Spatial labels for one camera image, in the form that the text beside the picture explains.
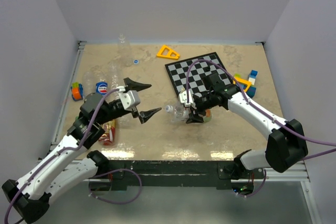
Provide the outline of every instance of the yellow plastic bracket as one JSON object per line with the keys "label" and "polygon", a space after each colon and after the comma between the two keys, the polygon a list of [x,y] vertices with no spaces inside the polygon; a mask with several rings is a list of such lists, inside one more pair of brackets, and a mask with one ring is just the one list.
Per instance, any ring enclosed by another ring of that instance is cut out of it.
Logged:
{"label": "yellow plastic bracket", "polygon": [[[166,55],[163,55],[163,51],[168,50]],[[170,47],[163,45],[159,52],[156,55],[158,58],[164,58],[164,59],[169,59],[169,60],[178,60],[180,57],[180,54],[178,54],[176,51],[171,49]]]}
{"label": "yellow plastic bracket", "polygon": [[244,80],[242,78],[239,78],[235,75],[235,79],[240,83],[240,84],[245,84],[246,85],[246,88],[244,89],[245,92],[247,92],[247,90],[251,87],[252,85],[252,82],[250,81],[247,81],[247,80]]}

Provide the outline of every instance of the bottle label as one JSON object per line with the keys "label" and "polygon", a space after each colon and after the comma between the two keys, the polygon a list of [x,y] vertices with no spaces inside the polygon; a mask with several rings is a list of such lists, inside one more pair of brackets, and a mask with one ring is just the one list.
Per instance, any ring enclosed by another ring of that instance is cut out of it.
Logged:
{"label": "bottle label", "polygon": [[96,93],[106,94],[107,93],[107,83],[104,81],[98,82],[96,84]]}

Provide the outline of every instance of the table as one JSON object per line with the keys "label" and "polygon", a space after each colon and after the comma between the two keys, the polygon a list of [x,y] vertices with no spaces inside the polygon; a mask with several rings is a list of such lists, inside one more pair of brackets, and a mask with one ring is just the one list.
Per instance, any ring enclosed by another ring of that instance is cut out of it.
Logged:
{"label": "table", "polygon": [[[165,70],[169,59],[157,58],[162,45],[132,45],[134,58],[139,64],[122,69],[123,77],[141,83],[150,83],[150,89],[139,93],[139,111],[168,104],[174,105],[177,98]],[[262,45],[168,45],[178,53],[180,60],[209,52],[217,52],[226,69],[246,78],[252,69],[258,71],[254,100],[267,110],[282,116],[277,93]],[[118,61],[116,44],[85,45],[77,66],[76,81],[95,65],[104,66],[111,60]],[[71,98],[66,101],[67,111],[61,135],[73,124],[82,101]],[[89,151],[99,150],[108,159],[135,160],[232,160],[247,149],[265,148],[267,141],[244,119],[223,108],[212,109],[212,120],[204,124],[171,123],[171,115],[164,110],[145,124],[131,120],[131,128],[117,125],[116,144],[104,147],[95,143]]]}

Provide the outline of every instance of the checkered board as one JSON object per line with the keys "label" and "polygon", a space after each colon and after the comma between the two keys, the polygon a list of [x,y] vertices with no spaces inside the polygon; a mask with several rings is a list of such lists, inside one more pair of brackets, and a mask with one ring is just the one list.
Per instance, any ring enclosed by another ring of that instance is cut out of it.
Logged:
{"label": "checkered board", "polygon": [[[210,60],[225,69],[216,52],[166,64],[166,70],[168,72],[176,95],[179,94],[182,87],[186,88],[186,75],[189,66],[199,59]],[[228,78],[223,70],[216,69],[214,65],[210,65],[207,62],[198,62],[193,66],[192,70],[189,73],[189,89],[191,90],[192,94],[201,96],[201,92],[207,91],[205,89],[205,86],[203,85],[202,78],[214,72],[218,72],[220,78],[225,84],[231,83],[231,80]]]}

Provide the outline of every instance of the white bottle cap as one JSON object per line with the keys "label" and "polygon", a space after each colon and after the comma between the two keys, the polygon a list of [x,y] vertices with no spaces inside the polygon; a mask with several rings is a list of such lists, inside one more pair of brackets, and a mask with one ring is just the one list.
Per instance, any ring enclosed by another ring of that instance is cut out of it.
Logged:
{"label": "white bottle cap", "polygon": [[167,113],[172,113],[174,111],[174,107],[173,106],[171,106],[171,105],[167,105],[166,106],[166,112]]}

